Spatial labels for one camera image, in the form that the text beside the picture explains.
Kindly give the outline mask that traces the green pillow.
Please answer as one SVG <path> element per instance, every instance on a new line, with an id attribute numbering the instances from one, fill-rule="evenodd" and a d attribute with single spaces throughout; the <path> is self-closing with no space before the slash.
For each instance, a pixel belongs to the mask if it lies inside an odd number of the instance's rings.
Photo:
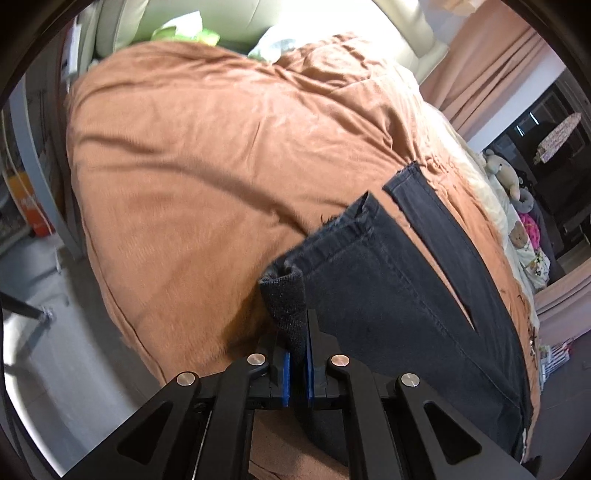
<path id="1" fill-rule="evenodd" d="M 216 32 L 204 28 L 200 11 L 186 13 L 168 20 L 153 31 L 151 41 L 186 41 L 216 46 L 221 39 Z"/>

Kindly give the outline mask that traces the dark denim pants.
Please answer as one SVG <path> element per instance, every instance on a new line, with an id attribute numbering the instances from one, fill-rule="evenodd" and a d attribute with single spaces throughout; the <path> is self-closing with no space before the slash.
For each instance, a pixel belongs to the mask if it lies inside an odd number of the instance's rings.
<path id="1" fill-rule="evenodd" d="M 307 349 L 307 313 L 370 370 L 414 373 L 504 451 L 521 458 L 533 420 L 517 330 L 481 255 L 420 167 L 365 194 L 259 280 L 287 346 Z"/>

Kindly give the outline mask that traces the cream padded headboard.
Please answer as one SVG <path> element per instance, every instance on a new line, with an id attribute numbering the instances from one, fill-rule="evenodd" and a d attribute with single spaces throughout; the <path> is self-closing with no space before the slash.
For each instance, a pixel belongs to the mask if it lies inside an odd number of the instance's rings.
<path id="1" fill-rule="evenodd" d="M 446 57 L 417 1 L 95 1 L 71 30 L 74 72 L 85 73 L 114 52 L 150 40 L 168 20 L 200 11 L 219 46 L 240 54 L 264 39 L 294 39 L 295 48 L 353 33 L 424 82 Z"/>

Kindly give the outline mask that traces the pink curtain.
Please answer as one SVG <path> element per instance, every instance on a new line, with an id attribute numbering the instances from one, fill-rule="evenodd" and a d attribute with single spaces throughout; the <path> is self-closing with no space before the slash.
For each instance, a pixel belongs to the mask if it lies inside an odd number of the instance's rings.
<path id="1" fill-rule="evenodd" d="M 421 93 L 469 139 L 553 54 L 506 3 L 485 1 L 465 21 L 446 57 L 422 83 Z"/>

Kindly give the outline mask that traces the brown bed blanket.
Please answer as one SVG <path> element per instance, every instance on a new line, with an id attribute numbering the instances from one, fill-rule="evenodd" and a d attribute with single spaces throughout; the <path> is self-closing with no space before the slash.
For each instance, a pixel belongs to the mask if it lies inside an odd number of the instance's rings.
<path id="1" fill-rule="evenodd" d="M 415 76 L 355 34 L 266 64 L 200 43 L 152 41 L 99 63 L 69 98 L 67 153 L 107 312 L 165 387 L 256 352 L 290 355 L 290 395 L 253 417 L 253 479 L 353 479 L 342 417 L 307 401 L 297 355 L 264 305 L 273 261 L 417 164 L 481 255 L 540 388 L 531 307 L 500 235 L 429 127 Z"/>

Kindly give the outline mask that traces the grey plush toy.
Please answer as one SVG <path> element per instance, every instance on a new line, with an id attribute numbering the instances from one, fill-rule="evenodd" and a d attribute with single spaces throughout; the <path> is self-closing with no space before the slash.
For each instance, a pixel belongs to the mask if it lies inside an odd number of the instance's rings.
<path id="1" fill-rule="evenodd" d="M 519 197 L 512 200 L 515 210 L 520 214 L 529 214 L 535 206 L 535 199 L 527 189 L 519 189 Z"/>

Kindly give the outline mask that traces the cream bed sheet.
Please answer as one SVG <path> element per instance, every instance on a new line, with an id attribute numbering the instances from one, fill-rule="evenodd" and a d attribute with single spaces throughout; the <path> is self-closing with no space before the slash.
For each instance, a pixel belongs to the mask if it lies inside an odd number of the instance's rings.
<path id="1" fill-rule="evenodd" d="M 454 130 L 446 117 L 429 103 L 423 106 L 429 127 L 444 150 L 452 156 L 453 165 L 460 169 L 460 176 L 476 194 L 492 225 L 500 235 L 501 245 L 508 258 L 515 279 L 519 282 L 531 307 L 530 322 L 535 330 L 540 322 L 535 311 L 535 290 L 527 278 L 509 239 L 509 233 L 516 221 L 520 221 L 510 198 L 499 181 L 485 169 L 482 154 L 475 153 Z"/>

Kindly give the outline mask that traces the white pillow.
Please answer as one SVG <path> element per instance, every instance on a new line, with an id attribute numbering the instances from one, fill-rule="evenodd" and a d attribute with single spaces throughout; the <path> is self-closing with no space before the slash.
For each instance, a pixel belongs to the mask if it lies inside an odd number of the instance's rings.
<path id="1" fill-rule="evenodd" d="M 247 54 L 250 59 L 266 63 L 274 63 L 280 59 L 281 55 L 296 48 L 297 42 L 294 39 L 262 39 L 252 51 Z"/>

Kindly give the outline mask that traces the beige plush toy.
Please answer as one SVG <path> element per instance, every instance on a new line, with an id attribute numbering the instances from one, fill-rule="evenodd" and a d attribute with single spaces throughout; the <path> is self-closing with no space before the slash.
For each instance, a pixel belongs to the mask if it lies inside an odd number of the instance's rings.
<path id="1" fill-rule="evenodd" d="M 493 150 L 486 150 L 484 157 L 486 171 L 497 178 L 512 200 L 519 201 L 521 198 L 519 177 L 512 165 Z"/>

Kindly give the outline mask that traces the pink plush item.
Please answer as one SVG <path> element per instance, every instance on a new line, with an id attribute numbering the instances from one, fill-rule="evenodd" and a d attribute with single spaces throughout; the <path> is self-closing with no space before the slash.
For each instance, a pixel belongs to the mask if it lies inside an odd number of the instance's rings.
<path id="1" fill-rule="evenodd" d="M 541 233 L 538 224 L 529 213 L 519 213 L 519 218 L 525 227 L 526 233 L 534 250 L 541 249 Z"/>

